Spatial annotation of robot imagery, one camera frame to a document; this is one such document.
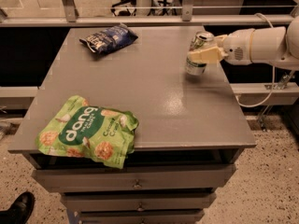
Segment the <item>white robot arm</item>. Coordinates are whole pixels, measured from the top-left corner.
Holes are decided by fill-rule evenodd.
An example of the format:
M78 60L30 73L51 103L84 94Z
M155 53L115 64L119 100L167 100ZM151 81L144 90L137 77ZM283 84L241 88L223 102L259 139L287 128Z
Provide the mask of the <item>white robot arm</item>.
M217 36L207 31L197 32L187 53L188 72L201 74L196 68L222 60L232 65L266 63L298 71L299 18L294 18L288 27L242 29Z

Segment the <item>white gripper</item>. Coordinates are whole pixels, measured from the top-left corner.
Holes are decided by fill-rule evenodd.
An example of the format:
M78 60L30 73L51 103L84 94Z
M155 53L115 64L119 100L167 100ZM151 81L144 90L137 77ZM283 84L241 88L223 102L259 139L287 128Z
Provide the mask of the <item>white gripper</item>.
M249 65L253 34L254 29L242 29L228 36L217 35L214 37L217 46L189 51L187 57L193 63L217 63L224 59L232 65Z

